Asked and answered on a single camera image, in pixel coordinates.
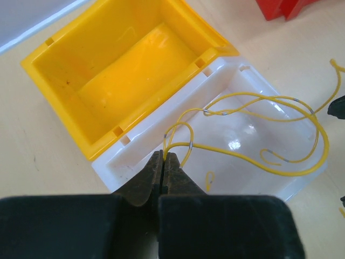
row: table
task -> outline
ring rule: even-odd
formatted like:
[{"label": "table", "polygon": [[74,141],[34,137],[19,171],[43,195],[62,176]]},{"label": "table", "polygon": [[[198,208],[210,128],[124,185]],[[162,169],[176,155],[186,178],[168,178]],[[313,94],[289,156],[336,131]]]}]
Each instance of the table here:
[{"label": "table", "polygon": [[[265,21],[254,0],[187,2],[280,93],[317,108],[333,92],[329,60],[345,66],[345,1],[319,1],[289,22]],[[0,197],[107,192],[19,64],[91,3],[0,56]],[[309,258],[344,258],[345,219],[338,208],[345,195],[345,121],[326,111],[319,119],[331,144],[328,169],[288,205]]]}]

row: red object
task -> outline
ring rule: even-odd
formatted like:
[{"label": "red object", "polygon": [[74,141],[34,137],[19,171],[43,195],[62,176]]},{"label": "red object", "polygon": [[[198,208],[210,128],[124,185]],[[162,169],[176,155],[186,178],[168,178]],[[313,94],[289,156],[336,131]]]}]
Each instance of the red object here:
[{"label": "red object", "polygon": [[270,21],[282,15],[290,20],[298,15],[302,8],[318,0],[256,0],[266,20]]}]

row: yellow cable piece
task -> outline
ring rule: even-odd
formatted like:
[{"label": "yellow cable piece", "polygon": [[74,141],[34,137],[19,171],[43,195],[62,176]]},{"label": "yellow cable piece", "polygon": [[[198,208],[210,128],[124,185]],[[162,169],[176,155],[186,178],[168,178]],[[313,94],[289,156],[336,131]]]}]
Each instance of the yellow cable piece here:
[{"label": "yellow cable piece", "polygon": [[[238,92],[238,93],[227,94],[225,96],[222,96],[222,97],[214,100],[210,104],[208,104],[208,106],[206,106],[205,109],[201,109],[201,108],[189,109],[189,110],[185,111],[180,116],[180,118],[178,119],[177,123],[172,125],[169,128],[169,130],[166,132],[166,134],[164,135],[164,148],[163,148],[163,150],[164,150],[164,159],[166,159],[167,154],[168,154],[170,149],[172,149],[174,147],[178,147],[178,146],[188,146],[189,149],[187,151],[187,154],[186,154],[184,160],[181,163],[181,167],[183,167],[185,165],[185,163],[187,162],[187,160],[188,160],[188,158],[190,156],[192,148],[195,147],[195,148],[200,148],[200,149],[204,149],[204,150],[208,150],[208,151],[213,151],[213,152],[218,152],[218,153],[222,153],[222,154],[226,154],[226,155],[235,156],[237,158],[246,160],[247,162],[249,162],[249,163],[251,163],[251,164],[253,164],[253,165],[255,165],[255,166],[257,166],[257,167],[259,167],[259,168],[261,168],[261,169],[263,169],[263,170],[265,170],[267,172],[269,172],[269,173],[276,174],[276,175],[281,175],[281,176],[303,176],[303,175],[306,175],[306,174],[314,172],[319,167],[321,167],[323,165],[323,163],[326,161],[327,156],[328,156],[328,151],[329,151],[329,141],[328,141],[328,138],[327,138],[327,134],[326,134],[325,130],[322,128],[322,126],[320,125],[320,123],[318,122],[315,114],[318,113],[320,110],[322,110],[337,95],[337,93],[338,93],[338,91],[340,89],[340,86],[341,86],[341,74],[340,74],[340,72],[344,72],[345,73],[345,68],[338,66],[337,63],[335,62],[335,60],[332,59],[330,61],[330,63],[335,68],[335,70],[336,70],[337,79],[338,79],[337,86],[336,86],[336,89],[335,89],[334,93],[331,95],[331,97],[324,104],[322,104],[317,110],[313,111],[310,108],[310,106],[308,106],[303,101],[300,101],[300,100],[292,98],[292,97],[287,97],[287,96],[271,96],[271,97],[268,97],[268,96],[264,96],[264,95],[261,95],[261,94],[250,93],[250,92]],[[211,111],[210,110],[210,108],[213,105],[215,105],[216,103],[218,103],[219,101],[221,101],[221,100],[223,100],[225,98],[234,97],[234,96],[243,96],[243,95],[245,95],[245,96],[253,96],[253,97],[258,97],[258,98],[248,102],[247,104],[241,106],[238,109],[222,110],[222,111]],[[303,109],[299,108],[298,106],[295,106],[293,104],[287,103],[287,102],[282,101],[280,99],[296,101],[296,102],[302,104],[304,107],[306,107],[310,111],[310,114],[307,113],[306,111],[304,111]],[[293,108],[296,111],[300,112],[302,115],[304,115],[304,117],[300,117],[300,118],[296,118],[296,119],[278,120],[278,119],[270,118],[270,117],[267,117],[267,116],[264,116],[264,115],[261,115],[261,114],[257,114],[257,113],[253,113],[253,112],[249,112],[249,111],[243,110],[247,106],[249,106],[251,104],[254,104],[254,103],[258,102],[258,101],[261,101],[261,100],[269,100],[269,101],[272,101],[272,102],[275,102],[275,103],[282,104],[282,105],[285,105],[287,107]],[[324,150],[323,150],[323,153],[322,153],[322,156],[321,156],[320,160],[313,167],[311,167],[310,169],[306,169],[304,171],[299,171],[299,172],[285,172],[285,171],[280,171],[280,170],[276,170],[276,169],[271,169],[271,168],[269,168],[269,167],[267,167],[265,165],[262,165],[261,163],[255,161],[255,160],[249,158],[248,156],[245,156],[245,155],[242,155],[242,154],[239,154],[239,153],[236,153],[236,152],[228,151],[228,150],[221,149],[221,148],[201,145],[201,144],[194,144],[193,143],[193,141],[194,141],[193,129],[191,128],[191,126],[188,123],[180,122],[180,120],[183,118],[183,116],[185,114],[187,114],[188,112],[192,112],[192,111],[203,111],[204,115],[207,116],[207,117],[208,116],[212,116],[212,115],[230,115],[230,114],[233,114],[235,112],[242,112],[242,113],[245,113],[245,114],[248,114],[248,115],[253,115],[253,116],[256,116],[258,118],[266,119],[266,120],[269,120],[269,121],[275,121],[275,122],[293,122],[293,121],[299,121],[299,120],[302,120],[302,119],[309,119],[316,127],[316,137],[315,137],[313,148],[310,151],[310,153],[305,158],[300,159],[300,160],[287,160],[283,156],[281,156],[281,155],[279,155],[279,154],[277,154],[277,153],[275,153],[275,152],[273,152],[273,151],[271,151],[269,149],[262,149],[260,151],[260,156],[261,156],[261,158],[262,158],[262,160],[264,162],[266,162],[267,164],[270,164],[270,165],[280,166],[281,164],[279,164],[279,163],[272,163],[272,162],[267,161],[264,158],[264,156],[263,156],[264,152],[269,152],[269,153],[273,154],[274,156],[276,156],[277,158],[279,158],[279,159],[281,159],[283,161],[289,162],[289,163],[300,163],[300,162],[303,162],[303,161],[307,160],[308,158],[311,157],[311,155],[314,153],[314,151],[315,151],[315,149],[317,147],[317,144],[318,144],[318,141],[319,141],[319,134],[321,134],[321,136],[323,138]],[[189,128],[190,134],[191,134],[190,142],[189,143],[187,143],[187,142],[179,142],[179,143],[171,144],[172,140],[173,140],[173,137],[174,137],[174,134],[176,132],[176,129],[177,129],[177,127],[179,125],[184,125],[184,126],[187,126]],[[173,132],[172,132],[172,134],[170,136],[168,147],[166,147],[166,137],[167,137],[167,134],[172,129],[173,129]],[[209,182],[208,182],[209,175],[210,175],[210,172],[208,172],[207,175],[206,175],[206,189],[210,188]],[[213,182],[213,180],[214,180],[214,173],[212,175],[211,182]]]},{"label": "yellow cable piece", "polygon": [[206,192],[209,193],[211,190],[211,185],[213,184],[215,180],[215,173],[212,171],[207,172],[206,178],[205,178],[205,185],[206,185]]}]

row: plastic bin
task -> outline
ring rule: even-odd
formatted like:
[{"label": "plastic bin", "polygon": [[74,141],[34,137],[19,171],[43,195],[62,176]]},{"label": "plastic bin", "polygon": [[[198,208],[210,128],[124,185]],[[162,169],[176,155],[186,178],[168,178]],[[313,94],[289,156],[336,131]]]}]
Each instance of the plastic bin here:
[{"label": "plastic bin", "polygon": [[[138,173],[162,148],[166,129],[187,109],[203,108],[231,92],[277,92],[237,50],[182,0],[98,0],[49,38],[23,66],[110,191]],[[252,100],[233,97],[214,109],[237,108]],[[300,114],[270,101],[247,108],[279,118]],[[315,129],[302,120],[277,123],[244,113],[186,116],[195,143],[225,148],[261,161],[269,148],[289,159],[311,150]],[[189,142],[181,127],[176,141]],[[310,168],[322,155],[280,169]],[[180,160],[186,148],[174,148]],[[267,159],[274,161],[270,154]],[[320,174],[282,177],[246,161],[194,149],[185,172],[203,189],[208,171],[216,175],[211,194],[271,194],[284,200]]]},{"label": "plastic bin", "polygon": [[22,66],[94,160],[202,67],[236,55],[182,0],[98,0]]}]

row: yellow bin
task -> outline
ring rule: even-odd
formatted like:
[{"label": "yellow bin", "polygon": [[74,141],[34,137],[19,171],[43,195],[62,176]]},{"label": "yellow bin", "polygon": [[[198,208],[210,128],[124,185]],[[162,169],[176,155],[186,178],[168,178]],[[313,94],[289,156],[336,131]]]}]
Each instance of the yellow bin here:
[{"label": "yellow bin", "polygon": [[203,67],[238,54],[183,0],[98,0],[22,66],[94,160]]}]

